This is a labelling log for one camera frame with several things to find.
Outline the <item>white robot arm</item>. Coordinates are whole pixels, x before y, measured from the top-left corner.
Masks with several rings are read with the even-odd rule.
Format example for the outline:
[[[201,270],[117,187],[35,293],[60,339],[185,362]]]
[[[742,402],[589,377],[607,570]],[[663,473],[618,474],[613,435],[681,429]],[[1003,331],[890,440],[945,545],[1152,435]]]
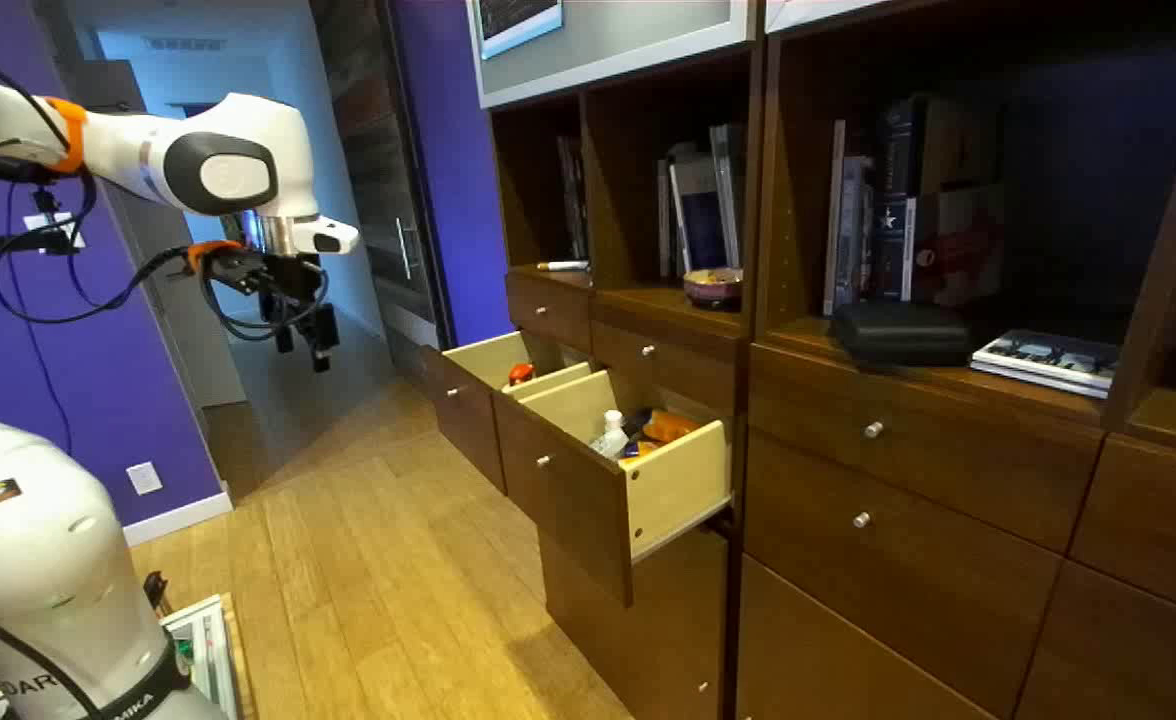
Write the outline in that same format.
[[[274,296],[309,345],[333,339],[319,264],[359,232],[319,212],[297,108],[234,90],[198,115],[93,111],[0,75],[0,160],[258,220],[258,243],[198,243],[185,264]],[[0,697],[15,720],[228,720],[192,688],[106,485],[12,424],[0,424]]]

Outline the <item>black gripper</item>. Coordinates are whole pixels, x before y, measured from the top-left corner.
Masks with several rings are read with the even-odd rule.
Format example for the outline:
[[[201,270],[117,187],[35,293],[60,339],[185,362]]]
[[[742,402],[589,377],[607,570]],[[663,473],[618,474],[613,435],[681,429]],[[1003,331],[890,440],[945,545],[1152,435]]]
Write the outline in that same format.
[[[318,255],[269,255],[260,316],[275,327],[275,353],[293,353],[297,327],[309,339],[309,359],[318,370],[333,367],[333,347],[339,345],[338,313],[325,304],[325,267]]]

